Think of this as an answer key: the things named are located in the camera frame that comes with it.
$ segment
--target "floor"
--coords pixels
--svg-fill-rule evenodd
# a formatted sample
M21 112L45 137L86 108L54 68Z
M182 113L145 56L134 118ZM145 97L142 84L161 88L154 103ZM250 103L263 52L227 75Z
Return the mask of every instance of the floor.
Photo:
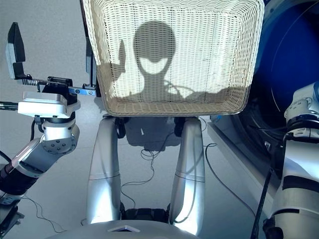
M8 77L4 47L6 34L13 21L18 22L24 40L25 73L38 79L46 79L48 76L71 78L77 87L88 82L79 0L2 0L1 101L18 102L23 91L35 91L33 87L18 85ZM101 103L94 97L79 96L79 100L81 109L76 112L76 123L80 128L80 138L77 148L61 158L27 193L28 197L42 205L45 217L58 222L66 230L81 226L80 222L85 218L86 187L93 145L99 121L105 114L99 107ZM31 122L31 117L18 115L17 112L0 112L0 149L9 157L13 157L28 143ZM169 140L172 146L166 147L155 160L153 180L143 186L125 189L135 199L137 207L166 208L169 203L179 151L178 141ZM119 140L118 152L123 183L144 180L151 176L150 163L140 157L143 147L131 146L129 141L131 140L127 138ZM203 132L203 141L204 145L212 142L207 131ZM218 147L209 148L209 158L224 183L256 210L257 203ZM200 237L248 238L253 224L249 211L217 182L208 167L206 180L205 216ZM132 202L125 197L122 201L127 207L132 206ZM50 223L36 218L32 202L22 200L19 203L19 211L25 215L25 219L8 233L6 239L42 239L54 234Z

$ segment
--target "wire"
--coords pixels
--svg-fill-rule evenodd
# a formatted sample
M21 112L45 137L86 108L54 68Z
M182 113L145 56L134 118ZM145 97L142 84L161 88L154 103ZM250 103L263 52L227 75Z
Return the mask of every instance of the wire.
M84 226L84 221L86 221L86 218L81 220L81 226Z
M32 141L34 139L34 126L35 126L35 120L32 121L31 124L31 137L30 137L30 141Z
M43 129L42 129L42 125L41 124L38 124L38 129L41 133L44 133Z
M152 175L151 177L148 179L148 180L144 180L144 181L131 181L131 182L127 182L125 184L123 184L121 186L121 193L127 197L128 199L130 199L132 202L133 202L133 208L135 208L136 206L136 202L135 200L130 197L129 195L127 195L126 193L123 192L123 187L125 186L140 186L140 185L143 185L143 184L146 184L148 182L150 182L153 178L154 178L154 175L155 175L155 170L154 170L154 167L153 167L153 164L154 164L154 160L156 159L156 157L160 154L161 150L164 148L165 146L165 143L168 139L169 136L171 136L172 134L174 134L174 132L171 132L169 133L166 138L164 139L163 141L163 144L162 146L160 147L159 151L157 153L153 153L152 151L150 150L147 150L147 149L142 149L141 150L141 158L146 160L146 161L150 161L151 162L151 171L152 171Z
M200 118L202 121L204 121L204 123L205 123L205 127L204 127L204 129L202 129L201 131L203 132L203 131L205 131L206 129L207 129L207 122L206 122L206 120L204 120L202 117L198 117L198 118Z
M55 222L55 221L53 221L53 220L49 220L49 219L47 219L47 218L45 218L45 217L43 216L43 207L42 207L39 203L37 203L36 201L34 201L33 199L31 199L31 198L29 198L29 197L27 197L27 196L24 196L22 199L27 199L27 200L30 200L31 202L33 202L33 204L35 205L35 208L36 208L36 217L39 218L39 219L43 219L43 220L49 222L49 223L52 225L52 228L53 228L53 230L54 230L56 233L66 232L66 230L65 230L59 223L57 223L57 222ZM40 209L41 209L41 210L40 210L40 215L38 214L38 206L39 206ZM60 231L60 232L57 231L57 230L55 229L54 223L57 224L57 225L62 229L62 231Z
M0 156L4 158L8 163L11 163L11 159L2 151L0 151Z
M255 126L249 125L249 127L253 128L253 129L258 129L258 130L261 130L261 131L277 131L277 130L287 129L286 126L279 127L279 128L259 128L259 127L255 127Z
M263 206L264 206L264 202L265 202L265 198L266 198L266 194L267 194L267 190L268 190L268 185L270 182L270 178L271 175L273 174L274 170L272 168L269 169L265 183L264 183L264 188L263 188L263 192L261 194L260 197L260 201L259 201L259 205L258 205L258 209L257 209L257 215L255 217L255 221L254 221L254 225L253 225L253 229L251 231L251 235L250 235L250 239L256 239L258 238L259 235L259 220L260 220L260 216L261 213L263 211Z
M207 150L209 147L215 147L217 144L216 143L210 143L209 145L206 146L205 149L205 158L206 158L206 162L208 164L208 167L210 168L210 171L213 173L213 175L215 176L215 178L218 180L218 182L224 186L224 188L226 188L235 198L237 198L250 212L252 215L254 215L254 217L256 217L256 214L254 213L254 211L251 209L251 207L245 203L240 197L238 197L230 188L228 188L220 179L219 177L216 175L215 171L213 170L212 166L210 165L210 162L208 160L207 157Z

